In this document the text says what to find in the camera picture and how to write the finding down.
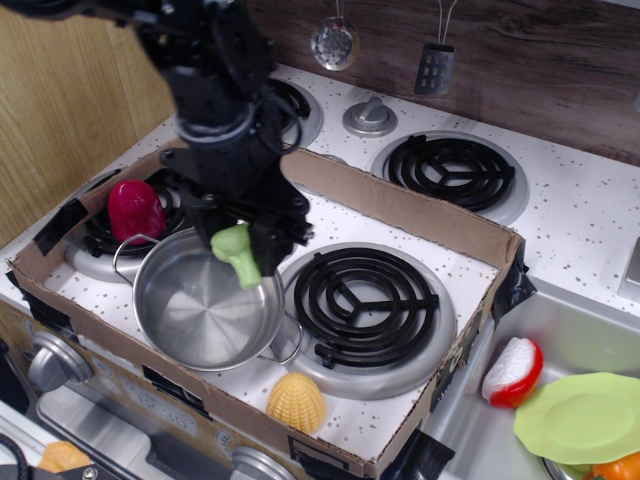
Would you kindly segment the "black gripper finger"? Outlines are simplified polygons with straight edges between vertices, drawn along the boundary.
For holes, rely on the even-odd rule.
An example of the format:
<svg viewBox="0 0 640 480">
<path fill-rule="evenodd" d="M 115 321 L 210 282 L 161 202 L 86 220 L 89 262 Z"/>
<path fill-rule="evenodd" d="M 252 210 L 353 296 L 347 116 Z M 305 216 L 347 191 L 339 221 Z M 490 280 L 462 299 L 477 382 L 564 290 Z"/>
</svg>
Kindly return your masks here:
<svg viewBox="0 0 640 480">
<path fill-rule="evenodd" d="M 203 246 L 211 251 L 212 237 L 231 226 L 231 217 L 212 194 L 198 196 L 186 192 L 182 194 L 182 203 Z"/>
<path fill-rule="evenodd" d="M 308 222 L 273 218 L 259 219 L 249 226 L 254 259 L 263 277 L 271 277 L 289 256 L 295 245 L 306 245 L 311 239 Z"/>
</svg>

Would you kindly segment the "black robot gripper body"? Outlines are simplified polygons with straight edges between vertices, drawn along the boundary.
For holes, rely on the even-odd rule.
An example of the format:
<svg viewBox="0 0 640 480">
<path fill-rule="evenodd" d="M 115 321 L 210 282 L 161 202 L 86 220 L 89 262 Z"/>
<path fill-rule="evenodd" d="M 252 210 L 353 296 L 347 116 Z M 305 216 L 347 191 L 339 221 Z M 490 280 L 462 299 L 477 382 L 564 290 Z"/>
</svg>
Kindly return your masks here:
<svg viewBox="0 0 640 480">
<path fill-rule="evenodd" d="M 280 168 L 290 152 L 282 141 L 280 111 L 179 107 L 176 129 L 186 146 L 165 151 L 161 162 L 180 177 L 184 193 L 212 194 L 231 226 L 266 218 L 307 222 L 309 203 Z"/>
</svg>

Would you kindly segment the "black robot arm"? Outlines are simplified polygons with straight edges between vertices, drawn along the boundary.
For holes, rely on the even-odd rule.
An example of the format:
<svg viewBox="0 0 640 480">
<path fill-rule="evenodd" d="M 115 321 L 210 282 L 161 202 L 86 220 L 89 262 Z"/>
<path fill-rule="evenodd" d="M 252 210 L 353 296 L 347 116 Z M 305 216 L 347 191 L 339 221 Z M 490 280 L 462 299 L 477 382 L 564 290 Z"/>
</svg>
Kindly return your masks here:
<svg viewBox="0 0 640 480">
<path fill-rule="evenodd" d="M 244 222 L 254 261 L 272 276 L 312 234 L 306 198 L 285 178 L 281 120 L 292 109 L 274 92 L 273 44 L 234 1 L 11 1 L 27 18 L 74 16 L 131 27 L 176 107 L 181 148 L 161 163 L 181 190 L 204 242 Z"/>
</svg>

